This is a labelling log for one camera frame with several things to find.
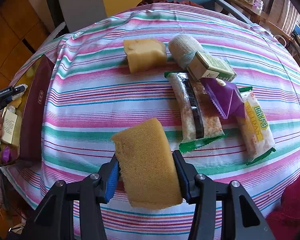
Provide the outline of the yellow sponge block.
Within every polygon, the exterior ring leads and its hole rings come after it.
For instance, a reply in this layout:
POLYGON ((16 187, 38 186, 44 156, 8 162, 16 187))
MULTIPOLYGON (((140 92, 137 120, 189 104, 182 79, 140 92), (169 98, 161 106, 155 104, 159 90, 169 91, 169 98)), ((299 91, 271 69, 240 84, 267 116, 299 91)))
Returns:
POLYGON ((111 140, 131 206, 158 210, 183 202, 172 152, 158 119, 122 130, 111 140))
POLYGON ((123 47, 131 74, 163 66, 167 62, 165 44, 154 38, 124 40, 123 47))

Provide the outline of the clear rice snack packet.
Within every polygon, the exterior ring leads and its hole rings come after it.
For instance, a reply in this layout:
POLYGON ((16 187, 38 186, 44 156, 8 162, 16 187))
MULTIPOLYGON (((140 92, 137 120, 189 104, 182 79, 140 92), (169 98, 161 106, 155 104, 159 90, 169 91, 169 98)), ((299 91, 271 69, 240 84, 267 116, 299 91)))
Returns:
POLYGON ((179 105, 183 139, 181 153, 191 152, 225 136, 219 113, 202 83, 188 72, 166 72, 179 105))

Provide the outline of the purple snack packet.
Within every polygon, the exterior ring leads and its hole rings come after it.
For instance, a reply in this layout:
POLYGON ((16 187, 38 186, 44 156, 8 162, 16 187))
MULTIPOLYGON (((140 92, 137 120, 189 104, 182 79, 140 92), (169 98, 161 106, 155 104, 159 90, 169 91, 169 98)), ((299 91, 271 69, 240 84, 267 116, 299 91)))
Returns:
POLYGON ((6 164, 10 161, 10 155, 11 155, 11 151, 9 146, 6 146, 1 153, 1 162, 3 164, 6 164))
POLYGON ((223 119, 232 115, 245 118, 244 102, 234 83, 211 77, 203 77, 200 82, 223 119))

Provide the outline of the gold metal tin box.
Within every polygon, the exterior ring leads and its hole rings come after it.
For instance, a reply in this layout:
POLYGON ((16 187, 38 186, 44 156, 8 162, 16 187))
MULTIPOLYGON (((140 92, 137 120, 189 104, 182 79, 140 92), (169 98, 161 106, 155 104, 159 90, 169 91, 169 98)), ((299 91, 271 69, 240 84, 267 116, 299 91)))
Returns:
POLYGON ((21 98, 12 101, 16 107, 18 120, 14 129, 13 142, 1 143, 1 149, 9 146, 11 155, 10 165, 16 160, 37 163, 41 161, 41 131, 45 100, 50 84, 54 63, 46 56, 41 56, 35 63, 29 66, 24 74, 12 82, 12 86, 27 84, 28 88, 21 98))

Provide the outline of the yellow Weidan snack packet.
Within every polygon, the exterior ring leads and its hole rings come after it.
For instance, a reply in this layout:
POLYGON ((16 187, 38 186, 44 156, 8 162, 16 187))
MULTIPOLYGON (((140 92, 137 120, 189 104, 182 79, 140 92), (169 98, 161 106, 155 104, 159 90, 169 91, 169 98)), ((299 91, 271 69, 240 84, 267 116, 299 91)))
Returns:
POLYGON ((251 165, 275 152, 275 141, 253 88, 238 90, 244 103, 245 117, 238 117, 237 121, 247 150, 247 165, 251 165))

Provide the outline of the green white small box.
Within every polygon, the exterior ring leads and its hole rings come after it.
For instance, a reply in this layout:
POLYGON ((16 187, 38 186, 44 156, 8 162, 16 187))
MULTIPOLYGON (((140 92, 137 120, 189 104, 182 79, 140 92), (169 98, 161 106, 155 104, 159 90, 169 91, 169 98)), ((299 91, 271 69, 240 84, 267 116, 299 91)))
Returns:
POLYGON ((201 51, 195 53, 188 69, 197 80, 210 77, 231 82, 237 76, 226 61, 201 51))

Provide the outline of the beige sock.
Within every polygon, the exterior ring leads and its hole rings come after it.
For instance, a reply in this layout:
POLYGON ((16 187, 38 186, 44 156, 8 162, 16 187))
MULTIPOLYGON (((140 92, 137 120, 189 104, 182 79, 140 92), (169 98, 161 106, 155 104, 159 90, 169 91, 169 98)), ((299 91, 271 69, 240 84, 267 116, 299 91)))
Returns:
POLYGON ((206 52, 202 45, 192 36, 179 34, 168 43, 168 49, 175 62, 185 70, 193 60, 196 52, 206 52))

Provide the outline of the white cardboard box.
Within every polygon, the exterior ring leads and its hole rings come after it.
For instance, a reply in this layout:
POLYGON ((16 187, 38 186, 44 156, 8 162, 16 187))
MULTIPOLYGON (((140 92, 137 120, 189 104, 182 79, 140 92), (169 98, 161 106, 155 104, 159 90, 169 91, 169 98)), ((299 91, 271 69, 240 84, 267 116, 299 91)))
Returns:
POLYGON ((13 134, 17 120, 18 116, 15 113, 9 109, 6 110, 2 125, 2 142, 6 144, 11 144, 13 142, 13 134))

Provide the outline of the wooden wardrobe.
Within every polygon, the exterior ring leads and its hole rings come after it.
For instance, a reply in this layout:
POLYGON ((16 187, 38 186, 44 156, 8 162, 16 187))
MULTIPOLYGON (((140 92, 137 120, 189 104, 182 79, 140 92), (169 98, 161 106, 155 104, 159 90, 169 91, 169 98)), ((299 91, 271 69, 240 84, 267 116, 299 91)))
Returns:
POLYGON ((10 84, 48 35, 29 0, 0 3, 0 90, 10 84))

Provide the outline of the black rolled mat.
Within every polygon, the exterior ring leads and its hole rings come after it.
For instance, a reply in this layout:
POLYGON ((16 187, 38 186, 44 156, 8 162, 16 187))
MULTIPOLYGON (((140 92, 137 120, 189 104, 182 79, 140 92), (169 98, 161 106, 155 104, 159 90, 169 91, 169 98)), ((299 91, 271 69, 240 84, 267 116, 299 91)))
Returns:
POLYGON ((53 24, 58 27, 62 22, 64 22, 61 6, 59 0, 46 0, 53 24))

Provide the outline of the dark red garment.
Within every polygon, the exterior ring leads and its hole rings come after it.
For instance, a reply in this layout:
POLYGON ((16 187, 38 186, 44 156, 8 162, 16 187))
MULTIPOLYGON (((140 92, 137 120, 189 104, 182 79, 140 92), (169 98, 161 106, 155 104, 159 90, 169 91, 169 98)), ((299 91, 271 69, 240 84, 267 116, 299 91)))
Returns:
POLYGON ((285 188, 281 204, 266 221, 275 239, 300 239, 300 176, 285 188))

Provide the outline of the dark red cloth on chair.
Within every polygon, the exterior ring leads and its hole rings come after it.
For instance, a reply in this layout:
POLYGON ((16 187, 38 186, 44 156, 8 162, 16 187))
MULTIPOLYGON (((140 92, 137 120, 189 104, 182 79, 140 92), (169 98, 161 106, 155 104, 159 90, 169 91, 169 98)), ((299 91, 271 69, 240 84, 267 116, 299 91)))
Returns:
POLYGON ((142 0, 141 2, 138 3, 137 7, 142 6, 142 5, 149 5, 149 4, 153 4, 153 3, 184 4, 184 5, 190 5, 190 6, 194 6, 194 7, 204 8, 202 5, 191 2, 189 0, 182 0, 182 1, 178 1, 178 0, 172 0, 172 1, 168 1, 168 0, 142 0))

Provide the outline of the wooden desk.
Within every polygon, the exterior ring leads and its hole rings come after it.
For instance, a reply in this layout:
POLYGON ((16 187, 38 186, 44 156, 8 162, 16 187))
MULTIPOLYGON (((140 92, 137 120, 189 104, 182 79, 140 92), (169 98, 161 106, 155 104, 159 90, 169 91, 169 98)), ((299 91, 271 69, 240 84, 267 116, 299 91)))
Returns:
POLYGON ((236 6, 241 8, 243 11, 247 12, 250 15, 250 20, 253 23, 257 23, 257 24, 264 23, 266 25, 266 27, 269 28, 270 32, 275 37, 279 38, 279 40, 285 40, 286 44, 288 44, 288 42, 293 41, 293 38, 290 35, 285 33, 282 29, 280 29, 275 24, 268 21, 269 15, 266 14, 265 12, 256 9, 255 7, 244 2, 243 0, 225 0, 225 1, 228 3, 234 3, 236 6))

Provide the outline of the pink jar on desk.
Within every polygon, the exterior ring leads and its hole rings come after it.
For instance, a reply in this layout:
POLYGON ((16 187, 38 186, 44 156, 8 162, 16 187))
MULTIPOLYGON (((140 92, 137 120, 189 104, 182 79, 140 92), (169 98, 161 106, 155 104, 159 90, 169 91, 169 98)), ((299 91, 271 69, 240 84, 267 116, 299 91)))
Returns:
POLYGON ((260 14, 263 10, 264 3, 262 0, 253 1, 253 11, 260 14))

